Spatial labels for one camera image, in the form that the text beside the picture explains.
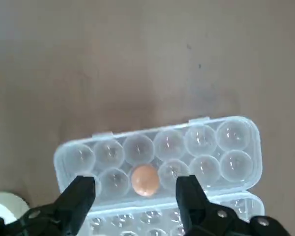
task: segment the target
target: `screw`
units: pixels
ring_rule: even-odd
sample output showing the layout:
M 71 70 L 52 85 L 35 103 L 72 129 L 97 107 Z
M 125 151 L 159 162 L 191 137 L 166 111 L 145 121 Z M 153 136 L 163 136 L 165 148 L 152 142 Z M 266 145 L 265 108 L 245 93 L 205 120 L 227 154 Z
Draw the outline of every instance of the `screw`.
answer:
M 29 214 L 29 219 L 34 219 L 34 218 L 36 218 L 39 214 L 40 214 L 40 211 L 39 211 L 39 210 L 36 210 L 36 211 L 32 212 L 31 214 Z
M 219 211 L 217 212 L 217 215 L 218 215 L 219 217 L 221 217 L 221 218 L 226 218 L 226 217 L 227 217 L 227 213 L 226 213 L 225 211 L 223 211 L 223 210 L 219 210 Z
M 270 224 L 270 222 L 263 217 L 258 218 L 258 223 L 261 224 L 262 226 L 268 226 Z

